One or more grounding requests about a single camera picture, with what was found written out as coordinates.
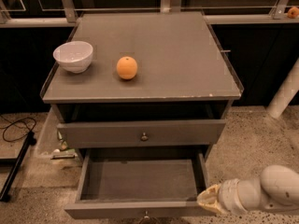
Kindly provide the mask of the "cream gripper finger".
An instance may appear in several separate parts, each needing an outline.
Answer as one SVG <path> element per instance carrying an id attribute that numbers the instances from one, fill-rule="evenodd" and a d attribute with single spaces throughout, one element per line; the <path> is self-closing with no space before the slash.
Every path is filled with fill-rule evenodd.
<path id="1" fill-rule="evenodd" d="M 217 203 L 216 204 L 203 204 L 202 207 L 207 211 L 213 212 L 215 214 L 226 215 L 227 212 Z"/>
<path id="2" fill-rule="evenodd" d="M 220 185 L 212 185 L 197 196 L 200 205 L 213 205 L 218 202 Z"/>

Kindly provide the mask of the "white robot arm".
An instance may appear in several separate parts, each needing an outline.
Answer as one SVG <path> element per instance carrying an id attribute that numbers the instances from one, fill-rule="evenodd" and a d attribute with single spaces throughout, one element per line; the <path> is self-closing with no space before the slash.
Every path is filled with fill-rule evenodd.
<path id="1" fill-rule="evenodd" d="M 215 184 L 197 196 L 207 211 L 224 215 L 245 215 L 250 211 L 298 215 L 299 174 L 292 168 L 272 164 L 249 179 L 230 179 Z"/>

